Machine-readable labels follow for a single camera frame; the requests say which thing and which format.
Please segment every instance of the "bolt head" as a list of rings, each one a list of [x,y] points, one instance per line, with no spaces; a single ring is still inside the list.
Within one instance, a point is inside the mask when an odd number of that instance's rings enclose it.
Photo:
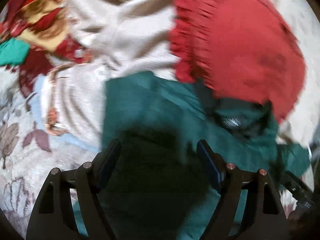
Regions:
[[[58,168],[53,168],[52,170],[51,170],[51,174],[57,174],[59,172],[59,169]]]
[[[88,169],[88,168],[90,168],[91,166],[92,166],[92,163],[91,163],[91,162],[86,162],[86,163],[83,164],[83,167],[84,167],[85,169]]]
[[[261,175],[263,175],[263,176],[265,176],[265,175],[268,174],[268,172],[267,172],[266,170],[264,170],[264,169],[260,169],[260,170],[259,170],[259,173],[260,173]]]
[[[229,170],[233,170],[234,168],[236,168],[236,166],[233,163],[227,163],[227,168]]]

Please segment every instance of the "yellow fabric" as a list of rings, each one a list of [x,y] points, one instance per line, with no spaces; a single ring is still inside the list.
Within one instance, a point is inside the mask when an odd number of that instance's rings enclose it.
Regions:
[[[20,11],[28,23],[34,24],[41,17],[58,8],[58,6],[58,3],[54,0],[34,0],[22,7]],[[18,38],[40,46],[49,52],[54,52],[57,46],[65,39],[68,31],[68,24],[63,14],[59,13],[53,25],[47,30],[35,33],[27,28]]]

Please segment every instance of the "pile of clothes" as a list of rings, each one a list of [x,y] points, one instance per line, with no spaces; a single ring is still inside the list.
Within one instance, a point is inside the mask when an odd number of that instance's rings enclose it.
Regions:
[[[74,40],[65,18],[65,0],[10,0],[0,22],[0,66],[19,69],[20,90],[33,92],[37,76],[53,68],[50,53],[75,63],[91,61],[91,52]]]
[[[19,71],[34,130],[93,154],[122,141],[99,196],[119,239],[202,235],[219,195],[196,156],[200,139],[275,183],[310,166],[316,62],[274,1],[10,0],[4,12],[0,62]]]

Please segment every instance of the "metal screw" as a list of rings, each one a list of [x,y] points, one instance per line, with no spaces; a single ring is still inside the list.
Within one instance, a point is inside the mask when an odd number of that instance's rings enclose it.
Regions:
[[[91,162],[86,162],[86,163],[83,164],[83,167],[84,167],[85,169],[88,169],[88,168],[90,168],[91,166],[92,166],[92,163],[91,163]]]
[[[310,204],[309,202],[306,202],[306,203],[304,204],[304,206],[307,207],[307,208],[310,208],[310,207],[311,207],[311,204]]]
[[[58,168],[53,168],[52,170],[51,170],[51,174],[57,174],[59,172],[59,169]]]
[[[261,175],[263,175],[263,176],[265,176],[265,175],[268,174],[267,171],[264,170],[264,169],[260,169],[260,170],[259,170],[259,173],[260,173]]]
[[[227,168],[233,170],[236,166],[233,163],[227,163]]]

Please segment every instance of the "teal fabric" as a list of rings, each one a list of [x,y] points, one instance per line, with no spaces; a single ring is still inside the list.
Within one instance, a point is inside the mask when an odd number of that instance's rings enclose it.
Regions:
[[[11,38],[0,44],[0,66],[21,65],[30,50],[30,45],[24,41]]]
[[[236,140],[207,119],[191,84],[143,72],[108,81],[106,94],[102,145],[119,138],[123,147],[99,199],[120,240],[199,239],[220,197],[196,155],[200,139],[225,161],[247,171],[264,168],[275,181],[284,170],[300,176],[310,165],[299,145],[276,144],[272,114],[261,136]],[[242,219],[245,198],[244,191],[235,224]],[[85,233],[79,209],[75,213]]]

